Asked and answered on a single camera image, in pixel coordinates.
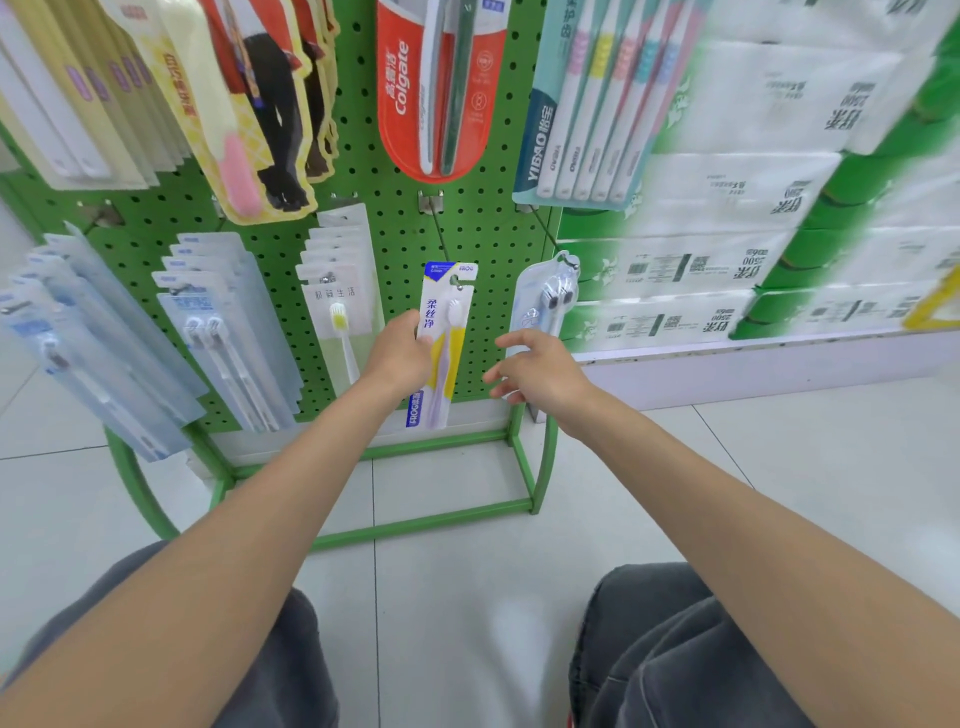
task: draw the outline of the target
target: red colgate packaging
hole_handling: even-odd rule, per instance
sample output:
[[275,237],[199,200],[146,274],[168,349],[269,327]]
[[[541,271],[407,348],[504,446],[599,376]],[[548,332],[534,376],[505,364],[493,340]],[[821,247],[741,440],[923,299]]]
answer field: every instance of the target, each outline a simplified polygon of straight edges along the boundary
[[463,177],[483,155],[510,0],[378,0],[377,116],[396,166]]

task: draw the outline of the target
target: left hand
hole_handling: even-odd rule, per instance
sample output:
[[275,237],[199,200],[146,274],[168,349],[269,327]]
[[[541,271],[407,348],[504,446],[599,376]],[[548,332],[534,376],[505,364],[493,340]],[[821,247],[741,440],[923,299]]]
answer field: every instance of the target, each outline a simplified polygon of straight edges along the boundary
[[411,309],[394,318],[376,337],[361,380],[392,387],[397,401],[416,392],[430,377],[430,336],[417,338],[420,312]]

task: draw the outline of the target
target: forearm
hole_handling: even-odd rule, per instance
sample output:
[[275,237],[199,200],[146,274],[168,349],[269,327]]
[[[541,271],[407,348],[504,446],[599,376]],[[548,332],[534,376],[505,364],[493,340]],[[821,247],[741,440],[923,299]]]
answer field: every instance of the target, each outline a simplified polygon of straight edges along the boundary
[[0,726],[210,725],[397,402],[361,379],[330,404],[51,646],[0,696]]
[[814,723],[947,723],[960,684],[953,615],[609,395],[587,398],[571,429],[663,529]]

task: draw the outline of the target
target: white tile floor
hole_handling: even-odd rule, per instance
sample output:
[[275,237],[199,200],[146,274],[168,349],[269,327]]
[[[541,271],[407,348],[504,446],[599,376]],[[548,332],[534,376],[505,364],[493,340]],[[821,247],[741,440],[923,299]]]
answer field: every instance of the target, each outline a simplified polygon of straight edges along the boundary
[[[0,339],[0,672],[54,612],[154,539],[100,428]],[[960,367],[934,379],[649,413],[729,473],[857,546],[960,614]],[[524,434],[533,454],[541,432]],[[180,527],[208,492],[182,457],[145,468]],[[324,532],[522,494],[488,444],[353,474]],[[560,726],[590,590],[677,550],[597,458],[562,436],[543,510],[310,556],[345,728]]]

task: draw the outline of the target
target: multi-pack toothbrush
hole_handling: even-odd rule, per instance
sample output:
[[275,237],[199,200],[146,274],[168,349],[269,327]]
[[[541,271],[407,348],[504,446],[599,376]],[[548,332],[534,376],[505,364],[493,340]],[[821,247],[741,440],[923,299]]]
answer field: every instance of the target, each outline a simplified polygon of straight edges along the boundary
[[627,206],[710,2],[547,5],[515,202]]
[[456,180],[483,155],[510,3],[377,2],[380,137],[415,180]]
[[[526,268],[516,279],[510,331],[538,328],[559,336],[564,316],[580,297],[579,278],[580,260],[567,251]],[[510,347],[507,355],[524,351],[523,346]]]
[[423,268],[417,336],[433,340],[432,363],[426,384],[410,395],[407,427],[446,427],[473,298],[466,281],[476,280],[478,270],[476,263],[449,262],[428,262]]

